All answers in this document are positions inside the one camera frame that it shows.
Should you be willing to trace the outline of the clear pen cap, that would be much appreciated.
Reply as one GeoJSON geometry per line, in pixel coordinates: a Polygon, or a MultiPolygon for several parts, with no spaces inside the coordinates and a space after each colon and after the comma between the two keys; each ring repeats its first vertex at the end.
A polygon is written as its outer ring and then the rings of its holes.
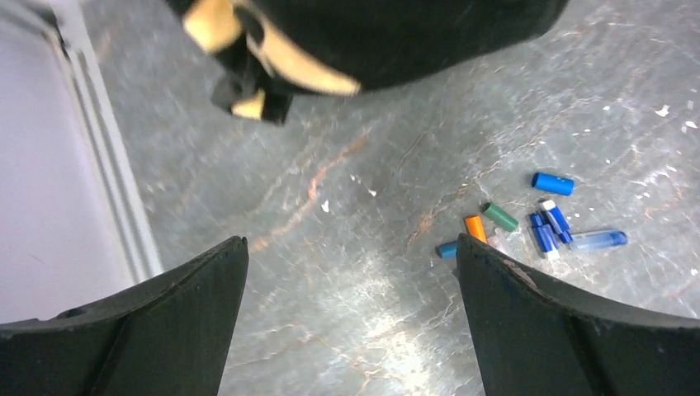
{"type": "Polygon", "coordinates": [[[506,256],[512,256],[512,250],[508,244],[508,240],[501,229],[496,229],[490,236],[487,237],[487,243],[494,249],[503,253],[506,256]]]}

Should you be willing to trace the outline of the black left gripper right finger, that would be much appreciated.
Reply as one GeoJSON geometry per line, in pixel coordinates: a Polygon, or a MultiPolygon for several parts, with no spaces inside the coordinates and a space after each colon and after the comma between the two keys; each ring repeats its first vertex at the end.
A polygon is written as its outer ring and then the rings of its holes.
{"type": "Polygon", "coordinates": [[[623,304],[457,241],[456,270],[488,395],[696,395],[699,322],[623,304]]]}

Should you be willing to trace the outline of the orange marker cap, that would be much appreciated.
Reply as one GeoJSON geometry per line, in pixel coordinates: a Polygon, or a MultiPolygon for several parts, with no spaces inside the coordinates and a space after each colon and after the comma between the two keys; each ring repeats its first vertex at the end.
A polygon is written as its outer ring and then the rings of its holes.
{"type": "Polygon", "coordinates": [[[470,236],[478,239],[482,243],[487,243],[488,239],[486,237],[484,225],[482,219],[479,215],[472,215],[464,218],[464,223],[466,230],[470,236]]]}

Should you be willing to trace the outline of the light blue marker cap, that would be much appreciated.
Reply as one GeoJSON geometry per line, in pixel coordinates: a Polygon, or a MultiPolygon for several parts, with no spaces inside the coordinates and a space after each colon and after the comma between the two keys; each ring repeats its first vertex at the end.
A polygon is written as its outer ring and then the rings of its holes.
{"type": "Polygon", "coordinates": [[[540,191],[561,196],[570,196],[574,191],[575,182],[569,178],[536,172],[532,177],[531,186],[540,191]]]}

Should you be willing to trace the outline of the clear blue ballpoint cap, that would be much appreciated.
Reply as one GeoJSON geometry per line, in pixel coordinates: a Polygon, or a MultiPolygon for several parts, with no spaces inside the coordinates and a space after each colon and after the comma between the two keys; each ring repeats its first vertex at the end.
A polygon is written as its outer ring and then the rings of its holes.
{"type": "Polygon", "coordinates": [[[573,251],[596,251],[627,244],[628,238],[623,231],[607,229],[573,234],[569,247],[573,251]]]}

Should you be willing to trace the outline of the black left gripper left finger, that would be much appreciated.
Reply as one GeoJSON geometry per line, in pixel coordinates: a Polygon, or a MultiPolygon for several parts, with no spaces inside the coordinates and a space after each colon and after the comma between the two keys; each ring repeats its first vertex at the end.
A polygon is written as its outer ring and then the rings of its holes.
{"type": "Polygon", "coordinates": [[[105,299],[1,327],[4,395],[215,395],[242,302],[232,237],[105,299]]]}

